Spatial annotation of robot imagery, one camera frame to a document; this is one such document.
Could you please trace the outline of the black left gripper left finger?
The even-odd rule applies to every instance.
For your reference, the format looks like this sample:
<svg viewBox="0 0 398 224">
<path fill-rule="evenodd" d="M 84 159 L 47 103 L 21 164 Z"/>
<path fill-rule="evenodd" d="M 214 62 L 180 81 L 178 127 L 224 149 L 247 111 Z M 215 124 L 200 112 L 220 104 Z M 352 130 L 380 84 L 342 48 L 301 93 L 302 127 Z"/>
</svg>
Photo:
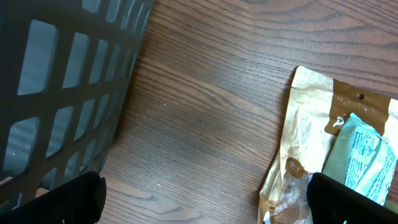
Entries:
<svg viewBox="0 0 398 224">
<path fill-rule="evenodd" d="M 106 201 L 106 179 L 89 171 L 1 215 L 7 223 L 97 223 Z"/>
</svg>

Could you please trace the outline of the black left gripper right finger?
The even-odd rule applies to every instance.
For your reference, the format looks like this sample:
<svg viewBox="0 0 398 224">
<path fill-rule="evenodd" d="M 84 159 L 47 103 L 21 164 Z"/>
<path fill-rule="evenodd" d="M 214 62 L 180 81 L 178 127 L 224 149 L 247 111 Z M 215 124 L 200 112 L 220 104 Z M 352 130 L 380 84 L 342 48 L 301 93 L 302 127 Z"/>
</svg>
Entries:
<svg viewBox="0 0 398 224">
<path fill-rule="evenodd" d="M 397 214 L 322 174 L 314 173 L 307 188 L 314 224 L 397 224 Z"/>
</svg>

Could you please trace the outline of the teal white snack packet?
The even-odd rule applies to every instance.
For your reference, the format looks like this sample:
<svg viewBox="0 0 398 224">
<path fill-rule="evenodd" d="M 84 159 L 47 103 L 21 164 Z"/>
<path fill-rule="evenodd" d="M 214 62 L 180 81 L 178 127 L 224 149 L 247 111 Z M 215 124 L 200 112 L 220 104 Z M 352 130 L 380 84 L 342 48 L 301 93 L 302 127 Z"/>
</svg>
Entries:
<svg viewBox="0 0 398 224">
<path fill-rule="evenodd" d="M 384 205 L 396 163 L 393 148 L 371 125 L 351 113 L 340 127 L 323 174 Z"/>
</svg>

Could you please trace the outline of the beige brown paper pouch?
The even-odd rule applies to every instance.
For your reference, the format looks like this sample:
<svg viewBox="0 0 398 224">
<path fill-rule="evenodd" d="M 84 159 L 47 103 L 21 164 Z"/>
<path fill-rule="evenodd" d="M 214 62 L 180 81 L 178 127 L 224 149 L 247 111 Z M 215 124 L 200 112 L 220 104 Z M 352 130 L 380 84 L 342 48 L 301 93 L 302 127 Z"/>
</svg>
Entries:
<svg viewBox="0 0 398 224">
<path fill-rule="evenodd" d="M 397 158 L 397 100 L 297 67 L 280 148 L 259 194 L 259 223 L 270 223 L 295 205 L 291 223 L 308 223 L 301 204 L 304 180 L 323 171 L 349 115 L 371 125 Z"/>
</svg>

